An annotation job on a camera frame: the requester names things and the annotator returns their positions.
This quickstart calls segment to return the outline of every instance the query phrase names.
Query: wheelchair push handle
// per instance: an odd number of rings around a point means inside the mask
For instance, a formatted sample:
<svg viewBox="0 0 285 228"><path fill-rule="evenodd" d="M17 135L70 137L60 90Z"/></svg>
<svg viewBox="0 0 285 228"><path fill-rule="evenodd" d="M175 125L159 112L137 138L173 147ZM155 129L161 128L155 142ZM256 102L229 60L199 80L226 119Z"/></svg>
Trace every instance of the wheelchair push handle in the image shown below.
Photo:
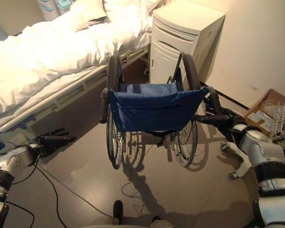
<svg viewBox="0 0 285 228"><path fill-rule="evenodd" d="M100 117L99 123L105 124L108 116L108 104L109 104L109 88L104 88L100 96Z"/></svg>
<svg viewBox="0 0 285 228"><path fill-rule="evenodd" d="M213 114L217 114L217 115L222 114L222 106L220 105L220 102L219 102L218 93L211 86L207 86L206 88L208 89L210 93L209 97L205 101L206 107L212 109Z"/></svg>

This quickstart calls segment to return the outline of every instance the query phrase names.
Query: wheelchair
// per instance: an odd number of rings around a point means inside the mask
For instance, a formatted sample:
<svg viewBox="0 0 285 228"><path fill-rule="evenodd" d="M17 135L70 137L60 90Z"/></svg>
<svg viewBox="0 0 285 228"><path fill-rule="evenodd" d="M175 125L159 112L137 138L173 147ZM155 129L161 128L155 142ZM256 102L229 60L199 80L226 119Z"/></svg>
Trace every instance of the wheelchair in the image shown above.
<svg viewBox="0 0 285 228"><path fill-rule="evenodd" d="M180 64L183 62L189 89L184 91ZM126 150L126 132L146 132L161 137L170 135L171 149L183 167L191 165L198 141L195 112L209 92L201 89L198 74L189 54L181 53L167 84L126 84L117 55L111 56L107 85L101 94L99 122L106 125L109 159L115 169Z"/></svg>

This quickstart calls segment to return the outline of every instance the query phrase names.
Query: cabinet door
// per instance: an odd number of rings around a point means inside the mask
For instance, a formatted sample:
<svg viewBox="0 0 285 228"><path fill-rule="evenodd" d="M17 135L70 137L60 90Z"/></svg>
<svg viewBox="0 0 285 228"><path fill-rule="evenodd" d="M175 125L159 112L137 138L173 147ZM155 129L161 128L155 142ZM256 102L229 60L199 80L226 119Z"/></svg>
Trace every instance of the cabinet door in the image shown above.
<svg viewBox="0 0 285 228"><path fill-rule="evenodd" d="M173 76L180 52L155 40L151 43L151 83L165 84Z"/></svg>

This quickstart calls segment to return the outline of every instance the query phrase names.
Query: white bedside cabinet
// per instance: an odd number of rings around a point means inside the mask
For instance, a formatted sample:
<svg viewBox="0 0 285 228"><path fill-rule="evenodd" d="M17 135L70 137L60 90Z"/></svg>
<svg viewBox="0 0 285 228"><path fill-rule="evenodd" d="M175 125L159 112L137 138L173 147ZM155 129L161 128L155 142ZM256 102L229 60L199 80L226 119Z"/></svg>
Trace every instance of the white bedside cabinet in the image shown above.
<svg viewBox="0 0 285 228"><path fill-rule="evenodd" d="M153 12L150 83L165 84L180 52L201 70L225 14L190 1L175 1Z"/></svg>

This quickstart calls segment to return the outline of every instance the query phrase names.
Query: cardboard box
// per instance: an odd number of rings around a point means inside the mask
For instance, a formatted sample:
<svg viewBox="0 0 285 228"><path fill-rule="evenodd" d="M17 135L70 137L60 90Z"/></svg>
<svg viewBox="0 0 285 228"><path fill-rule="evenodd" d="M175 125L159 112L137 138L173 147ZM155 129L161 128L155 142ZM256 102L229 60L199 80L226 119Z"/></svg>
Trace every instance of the cardboard box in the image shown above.
<svg viewBox="0 0 285 228"><path fill-rule="evenodd" d="M245 120L250 126L258 126L262 132L269 136L273 118L279 103L285 103L285 96L269 89L245 115Z"/></svg>

